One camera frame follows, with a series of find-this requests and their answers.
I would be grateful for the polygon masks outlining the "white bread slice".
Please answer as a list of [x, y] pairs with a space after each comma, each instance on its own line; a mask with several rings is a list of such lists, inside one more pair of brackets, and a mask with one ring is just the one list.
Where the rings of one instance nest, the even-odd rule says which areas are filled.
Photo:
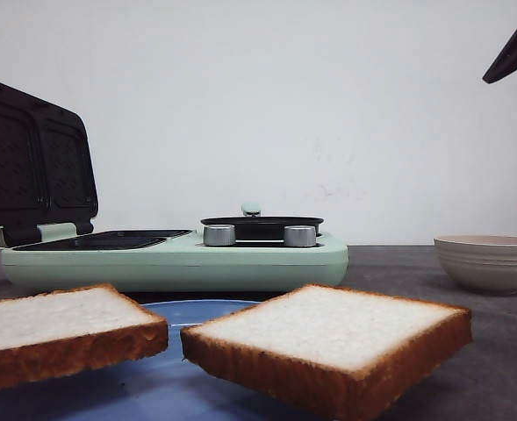
[[310, 284], [180, 337], [210, 375], [329, 419], [372, 420], [471, 342], [471, 312]]
[[165, 351], [166, 318], [109, 284], [0, 300], [0, 389]]

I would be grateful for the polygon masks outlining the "breakfast maker hinged lid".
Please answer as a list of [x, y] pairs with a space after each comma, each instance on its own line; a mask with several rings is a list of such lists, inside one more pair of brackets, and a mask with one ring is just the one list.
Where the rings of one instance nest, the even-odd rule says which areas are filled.
[[90, 234], [97, 212], [82, 119], [0, 83], [0, 247], [38, 243], [44, 225]]

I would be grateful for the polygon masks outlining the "mint green breakfast maker base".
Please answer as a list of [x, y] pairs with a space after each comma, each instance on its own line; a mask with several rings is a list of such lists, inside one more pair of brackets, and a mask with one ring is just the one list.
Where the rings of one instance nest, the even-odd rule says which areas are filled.
[[6, 248], [1, 262], [13, 284], [40, 291], [99, 283], [122, 292], [288, 291], [340, 283], [348, 249], [328, 233], [312, 247], [207, 246], [196, 231], [126, 230]]

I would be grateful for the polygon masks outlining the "beige ribbed bowl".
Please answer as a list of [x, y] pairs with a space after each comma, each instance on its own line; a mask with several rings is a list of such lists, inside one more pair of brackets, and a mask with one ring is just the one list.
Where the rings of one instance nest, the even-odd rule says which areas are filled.
[[445, 273], [465, 289], [517, 293], [517, 237], [449, 235], [434, 238]]

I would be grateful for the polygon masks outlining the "right silver control knob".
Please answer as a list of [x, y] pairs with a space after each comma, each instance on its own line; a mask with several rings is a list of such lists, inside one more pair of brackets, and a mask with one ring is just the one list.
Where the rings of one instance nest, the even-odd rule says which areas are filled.
[[317, 232], [312, 225], [287, 225], [284, 227], [284, 245], [308, 248], [316, 246]]

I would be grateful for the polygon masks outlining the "silver control knob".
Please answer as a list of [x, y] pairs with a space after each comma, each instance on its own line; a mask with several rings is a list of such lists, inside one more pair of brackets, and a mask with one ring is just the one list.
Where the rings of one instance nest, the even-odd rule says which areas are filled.
[[233, 246], [236, 244], [234, 225], [206, 225], [203, 234], [206, 246]]
[[284, 227], [284, 245], [308, 248], [316, 246], [317, 232], [312, 225], [287, 225]]

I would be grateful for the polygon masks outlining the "black round frying pan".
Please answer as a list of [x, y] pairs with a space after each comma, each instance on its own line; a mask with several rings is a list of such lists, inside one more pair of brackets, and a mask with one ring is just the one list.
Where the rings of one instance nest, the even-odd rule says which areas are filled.
[[200, 220], [204, 226], [233, 225], [237, 240], [281, 240], [287, 226], [312, 226], [315, 235], [320, 235], [323, 218], [304, 216], [263, 216], [256, 203], [243, 203], [242, 216], [213, 217]]

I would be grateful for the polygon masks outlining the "left silver control knob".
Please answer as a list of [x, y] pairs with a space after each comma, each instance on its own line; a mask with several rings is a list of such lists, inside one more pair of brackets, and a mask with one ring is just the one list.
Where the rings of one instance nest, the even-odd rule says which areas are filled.
[[206, 246], [233, 246], [236, 244], [234, 225], [206, 225], [203, 234]]

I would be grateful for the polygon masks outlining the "blue round plate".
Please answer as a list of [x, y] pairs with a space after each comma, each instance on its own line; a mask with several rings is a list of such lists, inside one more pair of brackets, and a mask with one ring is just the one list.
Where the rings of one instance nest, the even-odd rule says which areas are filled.
[[0, 391], [0, 420], [311, 420], [270, 397], [212, 377], [183, 357], [179, 332], [247, 301], [153, 303], [169, 322], [156, 356]]

